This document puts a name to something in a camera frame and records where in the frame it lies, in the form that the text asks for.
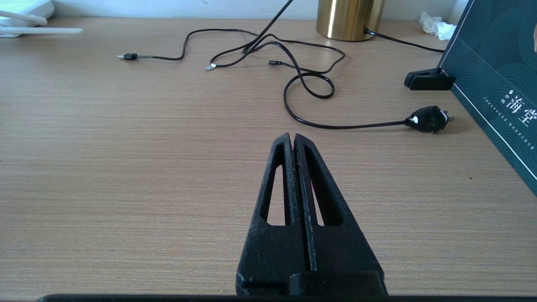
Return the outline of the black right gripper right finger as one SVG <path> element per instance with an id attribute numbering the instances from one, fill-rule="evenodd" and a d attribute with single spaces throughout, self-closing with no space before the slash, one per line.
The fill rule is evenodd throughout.
<path id="1" fill-rule="evenodd" d="M 315 144 L 296 135 L 306 270 L 296 296 L 385 296 L 384 272 Z"/>

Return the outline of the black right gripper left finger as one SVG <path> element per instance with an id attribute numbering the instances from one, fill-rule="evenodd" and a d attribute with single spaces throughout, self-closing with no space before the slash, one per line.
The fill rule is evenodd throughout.
<path id="1" fill-rule="evenodd" d="M 267 222 L 276 170 L 282 168 L 284 225 Z M 274 140 L 236 273 L 239 296 L 301 296 L 307 271 L 303 202 L 288 133 Z"/>

